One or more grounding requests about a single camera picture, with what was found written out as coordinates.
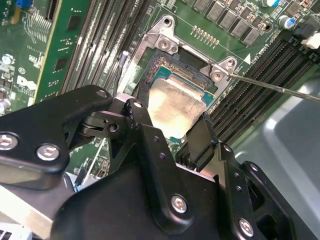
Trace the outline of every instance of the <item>screwdriver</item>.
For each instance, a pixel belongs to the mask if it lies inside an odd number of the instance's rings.
[[[280,86],[275,86],[275,85],[272,85],[272,84],[269,84],[269,83],[266,83],[266,82],[253,80],[251,78],[247,78],[247,77],[244,77],[244,76],[239,76],[239,75],[235,75],[235,74],[231,74],[231,73],[228,74],[228,76],[231,77],[231,78],[235,78],[237,80],[249,83],[249,84],[254,84],[254,85],[257,85],[257,86],[260,86],[260,87],[263,87],[263,88],[271,89],[271,90],[277,91],[277,92],[282,93],[282,94],[288,94],[288,95],[291,95],[291,96],[294,96],[294,97],[297,97],[297,98],[300,98],[300,99],[307,99],[307,100],[310,100],[310,101],[313,101],[313,102],[320,103],[320,98],[319,97],[311,96],[309,94],[305,94],[305,93],[298,92],[298,91],[293,91],[293,90],[286,89],[286,88],[283,88],[283,87],[280,87]]]

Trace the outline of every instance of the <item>black dimm slot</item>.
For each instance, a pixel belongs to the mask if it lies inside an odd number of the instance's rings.
[[[284,71],[280,75],[277,75],[275,78],[273,78],[270,84],[282,87],[287,82],[289,82],[288,75],[290,74],[290,72],[293,70],[293,68],[297,67],[304,60],[303,57],[298,53],[296,53],[296,55],[297,56],[294,58],[295,59],[294,62],[288,62],[286,65],[281,66],[282,69],[284,69]],[[225,137],[226,135],[229,136],[230,130],[234,130],[236,128],[236,125],[241,126],[244,124],[243,122],[247,122],[248,119],[252,119],[251,115],[256,110],[259,111],[259,108],[260,108],[259,106],[261,106],[261,103],[264,102],[266,99],[268,99],[270,94],[275,92],[273,90],[270,90],[264,87],[260,87],[260,86],[255,86],[255,87],[257,87],[256,94],[258,94],[256,98],[248,105],[248,107],[244,106],[242,110],[240,110],[239,112],[237,112],[237,114],[232,116],[232,119],[229,121],[229,123],[225,124],[222,129],[217,130],[216,133],[218,135],[221,135],[222,138]]]
[[[80,44],[78,43],[74,49],[74,52],[72,54],[72,60],[70,62],[69,69],[68,69],[67,75],[65,77],[60,94],[64,94],[67,90],[70,90],[69,87],[70,87],[71,81],[73,80],[75,66],[76,66],[77,61],[79,60],[79,55],[81,53],[81,50],[84,47],[83,39],[87,35],[88,29],[89,29],[89,26],[90,26],[90,23],[91,23],[93,14],[94,14],[94,10],[97,8],[97,5],[98,5],[97,0],[92,0],[90,3],[88,12],[85,17],[85,21],[82,26],[81,33],[79,35],[79,38],[82,39],[82,41]]]
[[[266,66],[268,66],[274,58],[281,52],[281,50],[286,46],[285,42],[281,42],[276,40],[269,48],[266,55],[262,55],[258,61],[246,72],[244,75],[247,78],[255,79],[255,74],[259,74]],[[228,107],[232,105],[245,91],[248,87],[248,84],[245,82],[238,82],[235,88],[228,94],[228,96],[223,99],[220,105],[217,107],[216,110],[211,114],[211,118],[213,123],[218,121],[220,118],[228,110]]]
[[[296,66],[300,63],[301,63],[301,57],[298,56],[298,61],[296,61],[293,65]],[[282,69],[285,69],[285,71],[282,73],[288,73],[288,71],[286,71],[286,68],[290,67],[290,65],[292,65],[292,62],[288,62],[287,65],[282,65],[281,66]],[[273,80],[272,80],[272,82],[270,82],[270,84],[277,85],[277,86],[283,86],[285,81],[286,81],[286,77],[283,77],[283,74],[280,74],[280,75],[276,76],[275,78],[273,78]],[[256,98],[254,98],[253,101],[250,102],[250,104],[247,107],[243,106],[243,109],[241,109],[239,112],[235,113],[231,119],[228,119],[228,121],[226,120],[227,124],[223,124],[223,128],[219,128],[217,130],[217,134],[221,135],[221,136],[227,135],[228,132],[230,131],[229,129],[231,129],[231,130],[235,129],[235,125],[243,124],[243,123],[240,123],[241,120],[247,121],[248,116],[250,116],[253,111],[259,109],[258,106],[259,106],[260,102],[268,98],[267,93],[270,94],[272,92],[273,92],[272,90],[258,86],[256,89],[256,92],[255,92],[256,95],[258,94],[256,96]]]
[[[128,37],[125,39],[125,42],[124,42],[123,47],[122,47],[123,50],[126,50],[126,51],[129,50],[129,47],[130,47],[132,41],[134,40],[134,37],[136,36],[140,26],[141,26],[142,20],[146,16],[146,12],[147,12],[150,4],[151,4],[151,0],[143,1],[141,10],[137,14],[138,17],[134,21],[133,26],[131,28],[131,31],[130,31]]]
[[[115,61],[122,49],[122,46],[126,39],[127,31],[131,29],[133,25],[133,18],[137,17],[137,13],[141,9],[142,3],[143,0],[132,0],[132,3],[128,3],[124,8],[123,13],[121,13],[119,23],[116,26],[116,32],[113,34],[110,43],[105,49],[103,59],[99,63],[98,70],[94,76],[95,83],[99,82],[102,74],[105,76],[104,83],[101,86],[102,88],[106,87],[106,85],[108,84],[108,79],[113,74],[112,72],[110,72],[110,69],[113,69],[115,66],[114,64],[116,64]],[[107,63],[109,63],[110,65],[109,68],[105,70]]]
[[[308,70],[311,69],[313,64],[308,62],[305,64],[300,71],[292,78],[292,81],[288,82],[284,85],[284,88],[290,89]],[[228,137],[226,137],[226,141],[228,143],[233,143],[237,140],[255,121],[259,120],[260,117],[263,117],[265,112],[271,108],[283,95],[279,92],[272,93],[272,96],[269,98],[268,102],[253,116],[251,121],[248,121],[246,124],[240,125],[241,128],[235,129],[234,132],[230,133]]]
[[[263,75],[263,77],[261,77],[259,80],[261,82],[265,82],[265,83],[270,83],[273,85],[277,85],[277,83],[275,81],[272,80],[272,77],[280,70],[283,68],[284,64],[287,63],[289,61],[289,59],[295,54],[295,51],[292,51],[291,47],[288,47],[286,49],[286,51],[280,55],[279,58],[277,58],[275,61],[272,61],[271,64],[269,64],[268,66],[266,66],[266,68],[259,73],[259,75]],[[241,95],[241,97],[239,97],[237,99],[236,102],[234,102],[232,104],[232,110],[230,110],[228,112],[228,114],[226,114],[223,117],[223,123],[225,122],[229,122],[232,121],[234,118],[236,118],[239,114],[239,112],[245,110],[246,109],[246,105],[247,104],[254,104],[251,102],[251,100],[259,93],[259,91],[262,88],[253,84],[246,84],[246,91],[244,94]],[[225,129],[225,127],[227,126],[226,124],[223,124],[223,128],[219,127],[219,122],[216,123],[218,126],[215,127],[216,133],[219,134],[221,131],[223,131]]]
[[[103,11],[102,20],[100,21],[100,23],[97,27],[97,31],[94,33],[91,47],[90,47],[89,51],[86,53],[85,63],[84,63],[82,70],[79,74],[79,79],[78,79],[76,88],[82,87],[85,83],[85,80],[88,79],[87,74],[89,72],[89,68],[90,68],[92,61],[93,61],[93,58],[95,56],[99,41],[101,40],[103,33],[107,30],[108,23],[110,22],[110,20],[112,18],[111,13],[112,13],[114,7],[115,7],[115,0],[108,1],[108,4],[105,7],[105,10]]]
[[[103,52],[101,53],[99,60],[97,61],[97,64],[94,66],[94,68],[91,69],[91,74],[89,77],[88,82],[93,85],[97,85],[99,82],[100,76],[105,68],[106,65],[106,54],[108,46],[114,41],[115,36],[119,35],[119,26],[123,23],[123,19],[127,18],[127,16],[124,14],[130,9],[131,4],[127,2],[127,0],[121,0],[120,6],[118,8],[118,11],[115,13],[112,22],[110,22],[110,28],[106,37],[106,40],[103,44]]]
[[[131,17],[130,17],[130,21],[127,21],[127,25],[126,25],[126,36],[123,37],[121,42],[118,42],[118,49],[117,49],[117,53],[116,53],[116,57],[113,59],[112,65],[109,68],[108,74],[107,74],[107,78],[104,81],[104,85],[102,86],[105,90],[111,90],[114,88],[114,83],[115,81],[119,82],[119,79],[115,79],[114,76],[118,74],[118,62],[117,60],[117,56],[119,55],[119,53],[123,50],[123,46],[125,44],[125,41],[128,37],[128,35],[131,32],[131,29],[134,25],[134,23],[136,22],[136,18],[138,17],[138,14],[140,14],[140,10],[143,7],[144,4],[144,0],[139,0],[139,1],[135,1],[137,3],[136,8],[131,10]]]
[[[286,66],[287,68],[284,68],[285,71],[277,77],[278,85],[284,88],[292,87],[302,76],[300,73],[306,72],[305,66],[307,64],[303,57],[299,56],[297,61],[290,62],[290,64],[291,66]],[[228,125],[228,130],[220,134],[219,137],[221,137],[221,139],[230,144],[230,138],[236,139],[233,135],[237,135],[239,137],[248,127],[250,127],[254,122],[258,120],[258,116],[261,117],[265,113],[265,111],[272,107],[270,102],[274,104],[278,100],[274,99],[275,95],[278,94],[278,98],[282,96],[281,93],[277,93],[270,89],[261,88],[260,90],[261,93],[258,95],[255,103],[251,104],[248,109],[246,109],[246,112],[242,113],[242,116],[237,117],[236,121],[233,122],[233,124]]]
[[[82,82],[83,68],[86,64],[88,64],[88,54],[92,51],[93,40],[96,35],[96,32],[99,29],[99,26],[101,25],[101,21],[105,16],[104,13],[107,9],[107,6],[107,1],[104,1],[102,7],[99,9],[99,11],[96,11],[95,16],[93,16],[93,18],[95,18],[96,21],[93,27],[90,29],[92,34],[90,34],[84,39],[84,41],[87,42],[87,45],[85,46],[85,52],[81,54],[82,58],[77,63],[76,72],[74,74],[74,81],[72,82],[72,89],[77,89],[82,86],[80,83]]]
[[[103,57],[105,56],[104,55],[104,52],[105,52],[105,49],[106,47],[108,46],[109,44],[109,41],[111,39],[111,37],[113,36],[114,34],[114,31],[115,31],[115,27],[118,23],[118,19],[120,17],[120,14],[123,10],[123,7],[125,5],[127,0],[121,0],[121,3],[116,11],[116,13],[112,16],[112,19],[110,20],[110,22],[107,24],[109,27],[108,27],[108,30],[107,30],[107,34],[106,34],[106,37],[105,39],[103,40],[103,46],[102,46],[102,52],[100,53],[99,55],[99,59],[96,61],[96,64],[94,65],[94,67],[92,67],[88,72],[87,72],[87,82],[88,84],[94,84],[94,85],[97,85],[98,84],[98,81],[97,80],[95,82],[95,74],[97,72],[97,69],[99,68],[100,66],[100,63],[103,61]]]

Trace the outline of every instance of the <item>capacitor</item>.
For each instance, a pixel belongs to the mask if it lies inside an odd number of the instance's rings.
[[[282,15],[278,19],[278,24],[280,27],[290,30],[296,25],[296,20],[293,17]]]
[[[275,7],[279,4],[280,0],[261,0],[263,7]]]
[[[7,98],[0,99],[0,114],[4,113],[10,106],[11,102]]]

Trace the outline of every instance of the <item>metal retention bracket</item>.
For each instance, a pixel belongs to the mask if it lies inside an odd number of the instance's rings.
[[[218,88],[214,92],[215,99],[219,98],[226,91],[231,79],[228,75],[236,70],[237,64],[237,59],[229,56],[219,63],[209,64],[200,69],[200,72],[211,78],[214,85]]]
[[[135,72],[135,69],[142,58],[144,52],[147,48],[151,49],[159,49],[163,52],[166,52],[170,55],[173,55],[178,52],[178,48],[182,48],[185,51],[191,53],[192,55],[196,56],[197,58],[201,59],[205,63],[208,64],[208,69],[206,67],[200,69],[200,72],[205,74],[207,77],[211,78],[216,85],[218,85],[218,93],[215,96],[219,96],[228,86],[228,83],[225,81],[225,76],[228,73],[233,73],[237,66],[237,59],[235,57],[228,57],[225,60],[217,63],[212,59],[208,58],[202,52],[199,52],[197,49],[193,48],[189,44],[183,42],[178,37],[175,36],[175,18],[171,15],[164,15],[144,36],[139,44],[135,54],[132,57],[132,60],[126,69],[126,72],[119,84],[118,90],[121,92],[125,89],[126,84],[128,83],[129,79],[132,77],[132,73]],[[217,79],[217,72],[215,68],[219,68],[220,76]]]

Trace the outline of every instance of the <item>green circuit board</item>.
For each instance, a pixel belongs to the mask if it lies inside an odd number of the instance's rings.
[[[136,45],[136,43],[139,43],[142,36],[148,32],[160,18],[165,15],[171,15],[174,16],[175,20],[174,33],[180,40],[216,62],[222,61],[226,57],[235,57],[237,59],[235,73],[242,76],[283,30],[283,28],[277,24],[278,19],[282,15],[288,15],[288,7],[293,1],[281,0],[277,7],[263,7],[258,0],[242,1],[237,9],[239,9],[239,7],[251,9],[252,11],[248,18],[252,16],[253,20],[242,17],[237,10],[231,11],[228,7],[225,7],[225,11],[228,10],[228,12],[235,13],[238,19],[245,20],[250,28],[259,32],[259,37],[251,45],[245,44],[240,38],[232,35],[230,31],[221,27],[221,23],[218,24],[208,19],[207,13],[209,9],[211,9],[213,1],[202,1],[208,2],[202,12],[195,10],[195,4],[198,1],[191,0],[187,2],[189,3],[187,4],[182,0],[152,1],[147,12],[148,14],[143,19],[140,32],[137,34],[133,44]],[[318,14],[301,7],[295,15],[296,22],[303,21],[305,16],[309,15],[314,16],[314,19],[320,21]],[[256,19],[262,20],[260,24],[265,24],[265,29],[255,27],[257,26],[257,24],[254,24]],[[121,90],[132,93],[136,84],[140,81],[153,52],[153,49],[146,51],[135,69],[134,77],[131,77],[129,82],[122,82],[120,84]],[[103,83],[104,80],[105,76],[102,75],[100,83]]]
[[[12,1],[0,26],[0,88],[8,91],[11,107],[0,115],[58,94],[88,6],[88,1],[34,0],[25,9]]]

